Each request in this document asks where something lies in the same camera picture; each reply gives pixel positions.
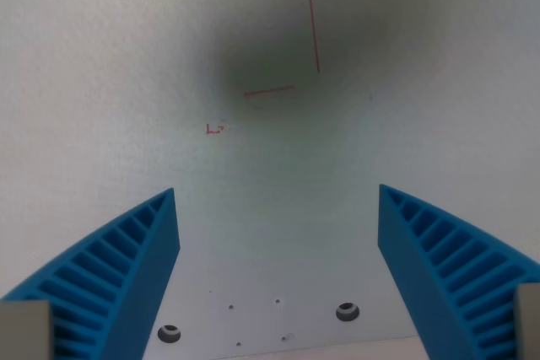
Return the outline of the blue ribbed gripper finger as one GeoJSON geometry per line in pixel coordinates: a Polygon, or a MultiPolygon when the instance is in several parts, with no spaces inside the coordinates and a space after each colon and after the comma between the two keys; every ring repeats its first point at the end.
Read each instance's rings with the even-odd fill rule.
{"type": "Polygon", "coordinates": [[[111,220],[3,300],[47,301],[55,359],[141,359],[180,251],[173,189],[111,220]]]}
{"type": "Polygon", "coordinates": [[[388,185],[378,247],[431,359],[515,359],[517,287],[539,265],[500,239],[388,185]]]}

